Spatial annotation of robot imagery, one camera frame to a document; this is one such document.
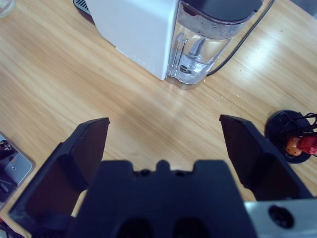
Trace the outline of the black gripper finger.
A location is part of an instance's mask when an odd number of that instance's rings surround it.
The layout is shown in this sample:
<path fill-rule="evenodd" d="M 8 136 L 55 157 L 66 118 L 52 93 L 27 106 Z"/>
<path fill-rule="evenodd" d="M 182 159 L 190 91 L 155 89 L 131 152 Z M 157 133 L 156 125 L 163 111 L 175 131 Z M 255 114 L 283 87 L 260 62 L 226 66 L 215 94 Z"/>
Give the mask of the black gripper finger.
<path fill-rule="evenodd" d="M 257 201 L 311 199 L 313 195 L 278 149 L 249 120 L 221 115 L 228 157 Z"/>
<path fill-rule="evenodd" d="M 33 236 L 63 236 L 73 209 L 100 166 L 109 118 L 79 124 L 28 183 L 9 216 Z"/>

